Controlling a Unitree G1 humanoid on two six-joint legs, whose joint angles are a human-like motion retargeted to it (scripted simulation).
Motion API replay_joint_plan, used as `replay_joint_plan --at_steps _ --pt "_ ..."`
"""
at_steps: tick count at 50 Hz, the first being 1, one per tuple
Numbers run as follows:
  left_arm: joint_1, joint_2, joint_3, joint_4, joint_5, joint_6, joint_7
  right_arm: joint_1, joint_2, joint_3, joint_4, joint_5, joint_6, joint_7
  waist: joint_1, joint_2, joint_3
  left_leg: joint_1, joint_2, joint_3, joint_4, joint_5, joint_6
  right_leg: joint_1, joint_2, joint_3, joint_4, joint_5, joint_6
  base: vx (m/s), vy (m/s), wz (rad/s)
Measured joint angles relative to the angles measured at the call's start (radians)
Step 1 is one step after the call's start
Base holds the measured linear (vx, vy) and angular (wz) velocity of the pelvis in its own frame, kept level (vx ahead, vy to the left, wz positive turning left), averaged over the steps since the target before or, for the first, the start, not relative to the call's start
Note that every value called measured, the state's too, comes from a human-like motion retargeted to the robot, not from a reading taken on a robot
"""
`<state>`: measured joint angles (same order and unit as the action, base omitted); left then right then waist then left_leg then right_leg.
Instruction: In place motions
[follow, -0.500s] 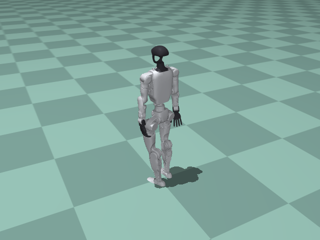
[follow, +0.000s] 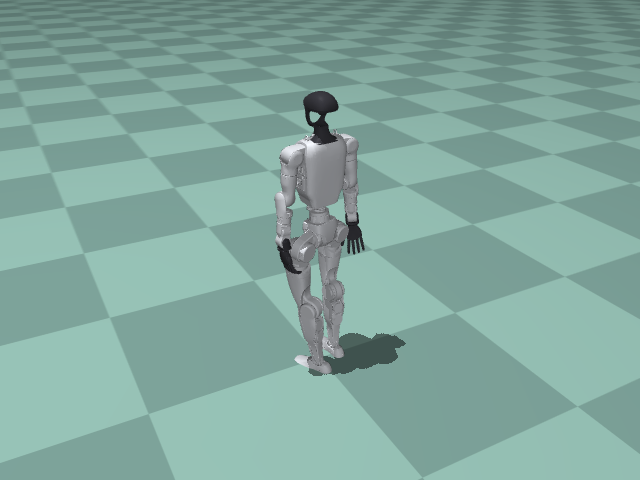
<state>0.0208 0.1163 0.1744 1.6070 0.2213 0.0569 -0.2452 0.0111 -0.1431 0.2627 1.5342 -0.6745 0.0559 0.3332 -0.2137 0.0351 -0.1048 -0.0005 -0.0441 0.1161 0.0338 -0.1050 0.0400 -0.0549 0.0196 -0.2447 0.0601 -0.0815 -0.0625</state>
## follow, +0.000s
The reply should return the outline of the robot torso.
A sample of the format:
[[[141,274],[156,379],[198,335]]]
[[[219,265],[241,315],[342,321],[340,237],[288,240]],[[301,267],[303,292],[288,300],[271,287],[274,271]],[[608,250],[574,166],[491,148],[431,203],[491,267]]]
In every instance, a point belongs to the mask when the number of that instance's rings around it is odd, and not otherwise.
[[[334,133],[336,131],[336,133]],[[336,217],[329,215],[325,206],[338,201],[343,188],[347,145],[334,129],[336,142],[319,145],[307,135],[296,142],[305,146],[303,163],[298,167],[296,189],[300,200],[308,205],[309,218],[303,222],[303,231],[314,235],[315,247],[329,244],[337,236]]]

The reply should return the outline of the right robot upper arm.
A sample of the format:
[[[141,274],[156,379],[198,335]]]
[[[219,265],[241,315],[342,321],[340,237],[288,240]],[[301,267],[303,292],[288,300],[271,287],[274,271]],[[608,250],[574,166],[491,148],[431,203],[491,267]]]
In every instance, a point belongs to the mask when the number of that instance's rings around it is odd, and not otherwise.
[[[357,184],[357,150],[359,143],[356,138],[348,134],[340,134],[346,141],[347,153],[343,190],[353,188]]]

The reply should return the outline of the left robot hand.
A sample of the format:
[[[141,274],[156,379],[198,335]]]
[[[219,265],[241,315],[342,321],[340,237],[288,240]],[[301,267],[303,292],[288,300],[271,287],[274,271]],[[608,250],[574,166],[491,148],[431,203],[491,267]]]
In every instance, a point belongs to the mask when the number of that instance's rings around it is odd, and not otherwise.
[[[289,250],[291,249],[291,245],[290,245],[290,240],[289,239],[284,239],[282,242],[283,248],[279,247],[277,245],[277,249],[278,251],[280,251],[280,258],[281,261],[284,265],[284,267],[291,273],[294,274],[300,274],[302,273],[302,271],[297,271],[295,270],[294,266],[293,266],[293,262],[292,262],[292,258],[289,254]]]

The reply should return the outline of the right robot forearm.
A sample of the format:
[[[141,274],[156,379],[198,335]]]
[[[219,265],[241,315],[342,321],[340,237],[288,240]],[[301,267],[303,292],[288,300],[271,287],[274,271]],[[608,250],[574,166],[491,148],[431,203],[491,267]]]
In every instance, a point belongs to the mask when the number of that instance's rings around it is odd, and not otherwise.
[[[348,222],[357,221],[357,195],[358,195],[358,182],[357,184],[348,190],[343,190],[344,207],[347,214]]]

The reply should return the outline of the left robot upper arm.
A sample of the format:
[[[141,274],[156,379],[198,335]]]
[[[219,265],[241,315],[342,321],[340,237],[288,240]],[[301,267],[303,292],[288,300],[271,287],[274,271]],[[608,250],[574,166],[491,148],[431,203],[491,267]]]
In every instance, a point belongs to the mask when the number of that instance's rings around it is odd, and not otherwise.
[[[298,167],[303,163],[304,155],[305,146],[302,144],[285,147],[280,153],[282,191],[277,193],[284,195],[286,207],[291,206],[296,200]]]

